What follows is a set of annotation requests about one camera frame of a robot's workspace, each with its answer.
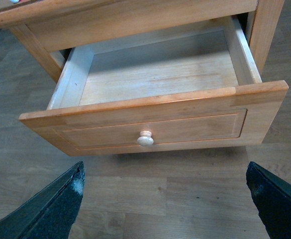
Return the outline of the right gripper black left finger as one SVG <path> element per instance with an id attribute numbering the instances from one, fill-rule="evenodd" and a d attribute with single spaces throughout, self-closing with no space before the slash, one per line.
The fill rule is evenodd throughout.
<path id="1" fill-rule="evenodd" d="M 0 239 L 66 239 L 79 214 L 85 170 L 79 161 L 0 220 Z"/>

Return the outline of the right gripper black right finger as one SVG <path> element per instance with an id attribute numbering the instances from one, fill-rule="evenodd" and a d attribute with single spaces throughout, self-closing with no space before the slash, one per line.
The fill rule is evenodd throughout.
<path id="1" fill-rule="evenodd" d="M 251 161 L 247 186 L 271 239 L 291 239 L 291 184 Z"/>

